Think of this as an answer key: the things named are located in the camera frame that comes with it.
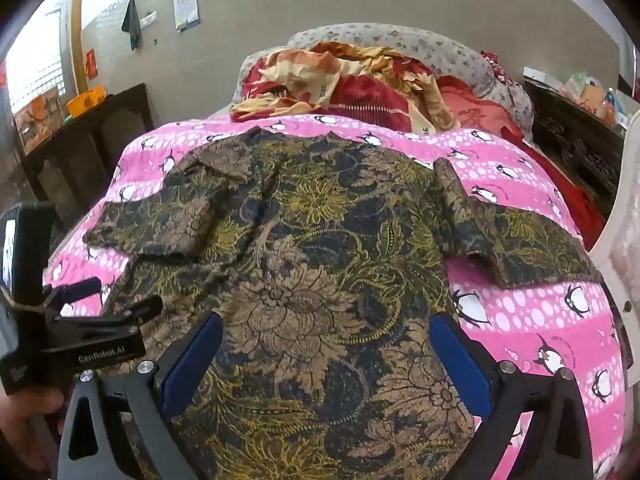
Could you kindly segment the person's left hand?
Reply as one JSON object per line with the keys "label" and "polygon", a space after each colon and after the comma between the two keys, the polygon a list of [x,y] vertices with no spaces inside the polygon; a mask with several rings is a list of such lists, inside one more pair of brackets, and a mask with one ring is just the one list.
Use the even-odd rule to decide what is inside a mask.
{"label": "person's left hand", "polygon": [[10,455],[27,469],[47,469],[46,456],[32,428],[32,416],[54,414],[64,402],[65,396],[57,388],[30,387],[12,394],[1,389],[1,434]]}

